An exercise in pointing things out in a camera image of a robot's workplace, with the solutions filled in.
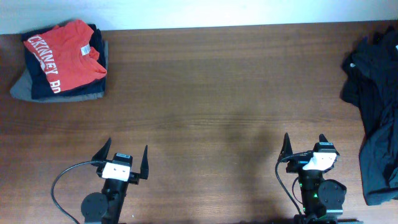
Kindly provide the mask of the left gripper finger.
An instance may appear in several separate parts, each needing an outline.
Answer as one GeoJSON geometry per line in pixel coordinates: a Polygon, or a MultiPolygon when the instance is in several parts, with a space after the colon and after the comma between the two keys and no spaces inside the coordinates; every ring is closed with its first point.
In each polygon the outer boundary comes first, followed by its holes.
{"type": "Polygon", "coordinates": [[[106,162],[110,146],[111,146],[111,138],[108,138],[104,146],[91,158],[91,160],[106,162]]]}
{"type": "Polygon", "coordinates": [[[148,145],[146,145],[140,166],[140,178],[147,180],[149,177],[148,145]]]}

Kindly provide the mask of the dark green t-shirt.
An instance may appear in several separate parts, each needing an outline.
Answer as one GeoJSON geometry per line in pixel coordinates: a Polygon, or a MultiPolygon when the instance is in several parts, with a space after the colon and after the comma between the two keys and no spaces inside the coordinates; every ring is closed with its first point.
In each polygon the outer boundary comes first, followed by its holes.
{"type": "Polygon", "coordinates": [[[397,198],[397,110],[361,104],[365,142],[359,153],[363,194],[369,206],[397,198]]]}

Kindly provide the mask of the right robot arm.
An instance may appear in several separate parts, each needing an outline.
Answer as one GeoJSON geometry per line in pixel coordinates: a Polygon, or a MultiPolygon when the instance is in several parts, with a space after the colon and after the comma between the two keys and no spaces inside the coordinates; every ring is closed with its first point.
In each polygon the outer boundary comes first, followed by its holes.
{"type": "Polygon", "coordinates": [[[323,175],[334,168],[334,163],[340,154],[334,144],[319,135],[319,141],[312,150],[293,153],[288,134],[284,134],[284,141],[279,158],[275,165],[275,175],[279,184],[297,208],[298,214],[293,222],[306,223],[337,223],[338,217],[343,214],[346,187],[333,179],[324,179],[323,175]],[[296,174],[296,182],[300,187],[302,208],[282,183],[279,174],[279,164],[286,163],[286,172],[296,174]]]}

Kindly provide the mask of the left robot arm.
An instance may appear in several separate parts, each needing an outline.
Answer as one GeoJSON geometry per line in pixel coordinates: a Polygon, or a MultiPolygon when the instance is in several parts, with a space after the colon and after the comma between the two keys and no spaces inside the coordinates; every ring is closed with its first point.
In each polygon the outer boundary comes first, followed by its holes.
{"type": "Polygon", "coordinates": [[[123,208],[127,188],[139,184],[141,179],[149,176],[148,148],[144,149],[139,172],[133,172],[133,157],[123,153],[115,153],[111,160],[107,159],[111,139],[92,157],[91,161],[97,167],[98,177],[104,179],[100,192],[87,195],[81,203],[81,213],[85,223],[118,224],[123,208]]]}

